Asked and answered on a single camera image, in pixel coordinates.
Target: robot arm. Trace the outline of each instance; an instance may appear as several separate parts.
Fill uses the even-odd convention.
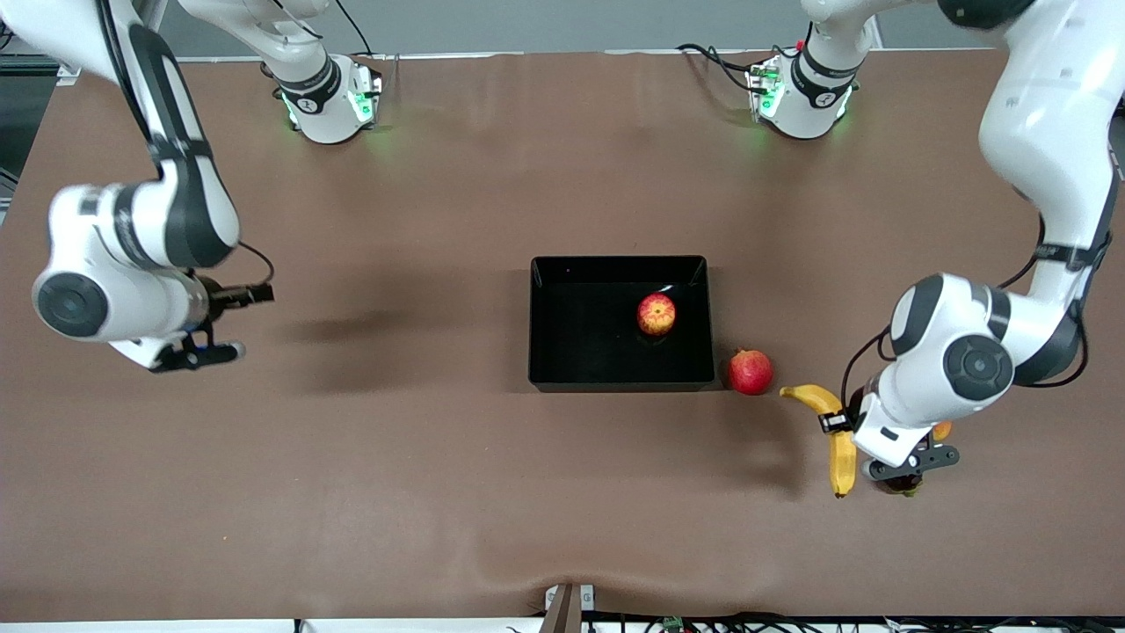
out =
[[[928,0],[802,0],[809,33],[800,49],[782,51],[752,71],[757,120],[794,138],[822,136],[844,116],[856,72],[874,44],[874,16]]]
[[[230,33],[260,55],[294,127],[317,143],[340,143],[371,127],[382,80],[344,55],[330,55],[302,19],[331,0],[180,0],[196,18]]]
[[[943,1],[951,17],[954,3]],[[1097,0],[1023,4],[1005,22],[1010,55],[980,143],[993,170],[1040,211],[1030,290],[935,274],[906,291],[891,320],[897,359],[852,408],[856,445],[891,467],[938,422],[1063,372],[1084,337],[1081,315],[1117,192],[1108,127],[1125,92],[1125,11]]]
[[[224,288],[194,272],[238,244],[238,220],[171,51],[128,0],[0,0],[0,18],[33,46],[118,83],[160,174],[55,196],[51,259],[33,288],[40,318],[153,372],[241,356],[237,344],[215,344],[212,324],[227,307],[272,295],[268,284]],[[205,347],[194,332],[207,335]]]

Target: black tray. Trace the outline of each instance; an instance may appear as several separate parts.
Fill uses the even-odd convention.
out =
[[[676,323],[660,338],[637,306],[663,291]],[[714,381],[706,260],[537,256],[531,260],[528,379],[540,391],[699,391]]]

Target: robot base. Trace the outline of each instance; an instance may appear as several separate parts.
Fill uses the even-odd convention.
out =
[[[789,81],[791,65],[796,63],[786,51],[783,55],[757,64],[746,73],[747,85],[760,88],[764,93],[750,92],[750,112],[755,123],[766,121],[778,132],[794,138],[816,138],[825,135],[842,116],[854,88],[848,88],[838,102],[814,108],[809,99]]]
[[[342,143],[360,129],[375,127],[382,94],[382,78],[378,73],[344,55],[331,57],[340,66],[343,81],[321,112],[302,111],[282,96],[292,128],[322,144]]]

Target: table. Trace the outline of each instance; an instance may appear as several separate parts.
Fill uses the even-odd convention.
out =
[[[243,362],[163,377],[33,311],[54,192],[152,174],[111,85],[57,90],[0,230],[0,618],[520,615],[562,580],[605,611],[1119,612],[1113,253],[1088,374],[958,423],[961,464],[915,499],[836,500],[816,419],[776,397],[525,377],[538,254],[703,254],[718,356],[834,389],[915,280],[1007,277],[1037,226],[976,146],[1002,63],[874,53],[798,142],[699,56],[376,62],[382,125],[338,146],[289,130],[254,64],[188,65],[278,300],[219,322]]]

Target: gray floor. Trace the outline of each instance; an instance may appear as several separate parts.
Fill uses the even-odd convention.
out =
[[[53,76],[0,76],[0,169],[24,170],[54,85]]]
[[[377,53],[556,53],[672,48],[768,48],[804,35],[795,0],[342,0]],[[880,16],[885,46],[981,46],[948,25],[936,4]],[[361,48],[339,8],[310,20],[334,53]],[[180,56],[245,55],[236,39],[170,0],[161,34]]]

